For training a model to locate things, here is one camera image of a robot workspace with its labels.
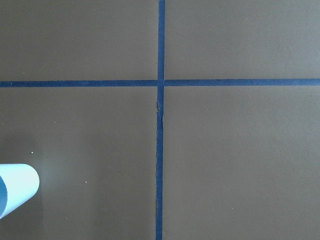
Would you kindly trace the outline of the light blue cup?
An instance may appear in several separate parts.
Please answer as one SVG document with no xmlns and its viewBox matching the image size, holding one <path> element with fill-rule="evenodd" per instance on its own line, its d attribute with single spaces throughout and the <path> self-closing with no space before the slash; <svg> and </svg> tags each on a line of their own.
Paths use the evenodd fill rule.
<svg viewBox="0 0 320 240">
<path fill-rule="evenodd" d="M 38 191 L 40 178 L 28 164 L 0 165 L 0 217 L 16 210 Z"/>
</svg>

